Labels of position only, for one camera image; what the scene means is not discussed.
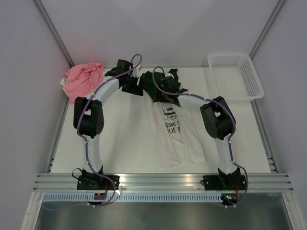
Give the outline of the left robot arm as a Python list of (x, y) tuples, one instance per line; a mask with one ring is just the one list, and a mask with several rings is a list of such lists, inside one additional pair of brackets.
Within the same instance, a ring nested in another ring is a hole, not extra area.
[(88, 184), (95, 190), (105, 184), (99, 149), (99, 138), (105, 124), (103, 105), (119, 89), (143, 96), (143, 79), (139, 74), (142, 57), (139, 54), (136, 57), (140, 58), (136, 64), (132, 60), (119, 59), (117, 65), (106, 72), (101, 84), (86, 97), (77, 97), (74, 103), (73, 126), (83, 141), (85, 152), (83, 174), (91, 174)]

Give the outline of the white and green t-shirt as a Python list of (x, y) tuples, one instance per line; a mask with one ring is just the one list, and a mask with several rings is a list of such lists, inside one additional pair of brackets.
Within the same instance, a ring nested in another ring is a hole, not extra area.
[(191, 111), (168, 103), (156, 88), (150, 71), (143, 73), (142, 78), (146, 115), (161, 166), (206, 162)]

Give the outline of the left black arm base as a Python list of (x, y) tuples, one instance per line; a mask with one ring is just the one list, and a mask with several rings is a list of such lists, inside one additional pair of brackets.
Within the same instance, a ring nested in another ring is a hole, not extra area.
[(106, 175), (107, 178), (99, 177), (95, 174), (81, 175), (78, 178), (77, 190), (118, 190), (119, 179), (118, 175)]

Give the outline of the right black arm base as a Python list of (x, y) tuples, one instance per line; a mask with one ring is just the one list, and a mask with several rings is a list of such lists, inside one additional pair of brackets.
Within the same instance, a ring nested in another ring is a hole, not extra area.
[(245, 176), (222, 177), (218, 175), (203, 176), (200, 183), (206, 191), (236, 191), (245, 190), (247, 182)]

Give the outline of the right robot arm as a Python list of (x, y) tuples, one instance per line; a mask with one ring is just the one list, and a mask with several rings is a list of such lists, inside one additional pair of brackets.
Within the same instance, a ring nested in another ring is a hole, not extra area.
[(153, 82), (170, 103), (201, 113), (205, 129), (216, 144), (219, 184), (224, 189), (232, 188), (241, 173), (231, 147), (231, 137), (236, 131), (236, 121), (225, 99), (221, 96), (206, 99), (188, 92), (187, 89), (179, 89), (178, 82), (171, 76), (163, 77), (161, 85), (157, 84), (155, 78)]

